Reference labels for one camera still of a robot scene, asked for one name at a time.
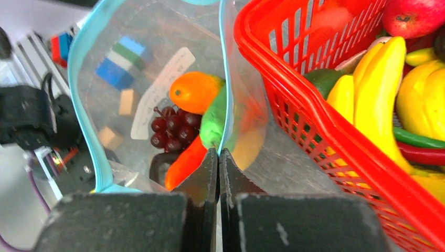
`red apple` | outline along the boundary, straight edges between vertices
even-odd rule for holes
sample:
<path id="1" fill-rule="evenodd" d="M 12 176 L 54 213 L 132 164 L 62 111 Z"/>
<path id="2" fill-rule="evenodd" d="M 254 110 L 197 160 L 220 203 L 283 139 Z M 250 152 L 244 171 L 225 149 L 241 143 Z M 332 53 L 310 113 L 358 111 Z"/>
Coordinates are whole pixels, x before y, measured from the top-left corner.
<path id="1" fill-rule="evenodd" d="M 445 23 L 445 0 L 389 0 L 382 22 L 392 36 L 424 36 Z"/>

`yellow banana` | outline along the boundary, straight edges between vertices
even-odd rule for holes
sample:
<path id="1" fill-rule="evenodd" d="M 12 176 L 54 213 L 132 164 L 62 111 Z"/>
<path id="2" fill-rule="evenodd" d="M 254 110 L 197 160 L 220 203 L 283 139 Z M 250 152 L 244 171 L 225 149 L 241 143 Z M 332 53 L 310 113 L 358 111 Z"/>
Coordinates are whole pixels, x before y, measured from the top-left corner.
<path id="1" fill-rule="evenodd" d="M 441 68 L 445 68 L 445 64 L 433 60 L 414 68 L 403 79 L 396 99 L 396 110 L 400 122 L 409 132 L 434 138 L 423 110 L 424 90 L 428 76 Z"/>
<path id="2" fill-rule="evenodd" d="M 405 64 L 406 45 L 402 37 L 385 43 L 366 67 L 355 90 L 356 128 L 408 174 L 416 169 L 402 156 L 393 135 L 393 107 Z"/>
<path id="3" fill-rule="evenodd" d="M 434 49 L 430 47 L 408 53 L 406 55 L 405 62 L 410 66 L 417 67 L 422 65 L 423 63 L 436 59 L 437 57 L 434 54 Z"/>
<path id="4" fill-rule="evenodd" d="M 423 94 L 424 110 L 433 138 L 445 141 L 445 68 L 427 78 Z"/>
<path id="5" fill-rule="evenodd" d="M 354 124 L 354 77 L 352 75 L 341 76 L 326 101 L 348 122 Z"/>
<path id="6" fill-rule="evenodd" d="M 369 63 L 375 58 L 377 52 L 382 48 L 384 44 L 378 43 L 373 48 L 371 48 L 365 56 L 360 60 L 357 67 L 354 70 L 353 76 L 354 76 L 354 89 L 357 90 L 358 84 L 362 81 L 362 78 L 365 74 L 366 68 L 368 67 Z M 357 104 L 357 98 L 354 98 L 354 104 Z"/>

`orange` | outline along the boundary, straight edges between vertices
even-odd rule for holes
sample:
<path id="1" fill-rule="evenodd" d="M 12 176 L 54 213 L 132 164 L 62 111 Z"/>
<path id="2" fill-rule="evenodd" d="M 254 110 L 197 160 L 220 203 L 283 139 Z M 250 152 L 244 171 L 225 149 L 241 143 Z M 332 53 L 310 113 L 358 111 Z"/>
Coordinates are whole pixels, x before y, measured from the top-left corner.
<path id="1" fill-rule="evenodd" d="M 187 72 L 173 82 L 169 96 L 181 109 L 204 114 L 225 84 L 225 79 L 219 76 L 198 71 Z"/>

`red basket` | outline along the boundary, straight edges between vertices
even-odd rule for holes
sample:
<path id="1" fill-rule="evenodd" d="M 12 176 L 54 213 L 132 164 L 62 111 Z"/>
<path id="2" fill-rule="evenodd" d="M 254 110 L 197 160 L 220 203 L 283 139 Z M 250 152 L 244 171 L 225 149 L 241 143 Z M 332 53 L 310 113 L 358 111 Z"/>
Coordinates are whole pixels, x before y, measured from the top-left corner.
<path id="1" fill-rule="evenodd" d="M 289 137 L 343 191 L 367 199 L 397 245 L 409 251 L 445 251 L 445 206 L 300 74 L 335 67 L 366 49 L 382 29 L 385 3 L 252 0 L 237 17 L 235 40 L 262 74 L 275 121 Z M 328 146 L 336 153 L 329 156 Z"/>

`grape cluster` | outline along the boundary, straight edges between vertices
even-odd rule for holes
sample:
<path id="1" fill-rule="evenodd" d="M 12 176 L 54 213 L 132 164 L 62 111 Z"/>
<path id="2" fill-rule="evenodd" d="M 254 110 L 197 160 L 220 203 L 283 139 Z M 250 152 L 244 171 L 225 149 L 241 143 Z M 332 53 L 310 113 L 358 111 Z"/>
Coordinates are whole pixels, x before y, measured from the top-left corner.
<path id="1" fill-rule="evenodd" d="M 164 149 L 165 152 L 182 151 L 198 136 L 201 115 L 182 109 L 175 111 L 170 106 L 162 111 L 158 107 L 153 110 L 160 116 L 156 117 L 151 124 L 155 132 L 150 139 L 152 146 Z"/>

